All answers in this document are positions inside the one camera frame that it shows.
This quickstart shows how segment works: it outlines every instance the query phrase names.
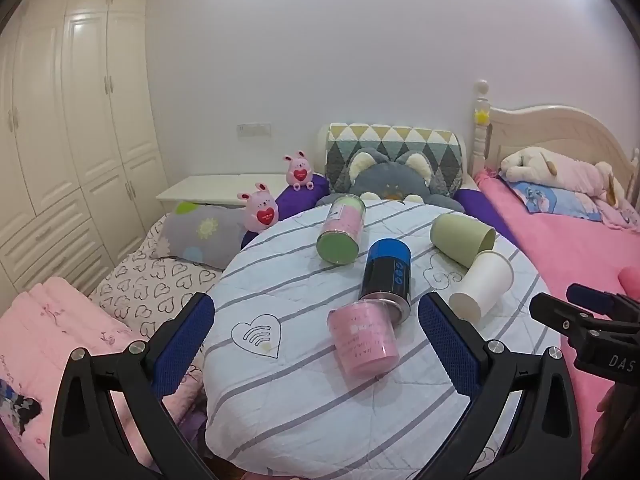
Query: green cup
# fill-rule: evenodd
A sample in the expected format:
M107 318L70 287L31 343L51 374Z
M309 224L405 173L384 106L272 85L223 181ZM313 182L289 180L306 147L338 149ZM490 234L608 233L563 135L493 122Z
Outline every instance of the green cup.
M468 269L478 253L494 248L495 229L471 216L443 214L433 221L431 241Z

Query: pink cylindrical container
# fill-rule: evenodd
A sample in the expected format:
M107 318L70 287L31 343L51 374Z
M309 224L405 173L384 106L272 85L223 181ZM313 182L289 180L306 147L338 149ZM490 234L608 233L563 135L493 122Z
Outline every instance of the pink cylindrical container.
M388 309L380 300L360 300L327 317L336 353L347 375L374 377L400 360Z
M316 249L323 260L337 265L355 261L366 209L364 202L355 195L347 194L336 199L316 242Z

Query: pink bunny figurine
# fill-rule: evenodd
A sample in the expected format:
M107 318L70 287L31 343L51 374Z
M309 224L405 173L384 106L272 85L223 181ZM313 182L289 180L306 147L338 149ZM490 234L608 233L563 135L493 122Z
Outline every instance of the pink bunny figurine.
M258 189L255 193L238 193L238 198L246 200L244 227L248 231L261 233L278 221L278 204L265 184L257 182L255 187Z
M283 160L289 161L289 169L287 170L287 184L293 186L295 191L300 190L300 186L306 185L307 189L313 189L314 183L311 181L314 176L314 169L306 160L304 152L298 152L293 158L292 156L285 155Z

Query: electrical outlet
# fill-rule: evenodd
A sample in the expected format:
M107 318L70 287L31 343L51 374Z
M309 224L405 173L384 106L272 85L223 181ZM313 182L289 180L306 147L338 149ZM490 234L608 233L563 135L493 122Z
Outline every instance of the electrical outlet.
M271 123L249 123L236 126L238 137L271 136Z

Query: purple pillow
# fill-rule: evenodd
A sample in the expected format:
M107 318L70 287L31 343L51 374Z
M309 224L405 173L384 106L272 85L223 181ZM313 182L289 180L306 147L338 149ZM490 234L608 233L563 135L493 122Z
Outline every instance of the purple pillow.
M280 193L276 199L279 221L314 208L318 200L329 194L329 181L325 179L324 176L314 174L311 181L314 183L313 189L301 187L299 191L295 191L289 186ZM257 237L257 235L258 233L247 231L242 239L241 248L244 249L244 246Z
M462 204L466 214L495 228L495 230L507 238L508 241L517 248L520 248L516 237L482 191L476 189L459 189L456 191L453 199Z

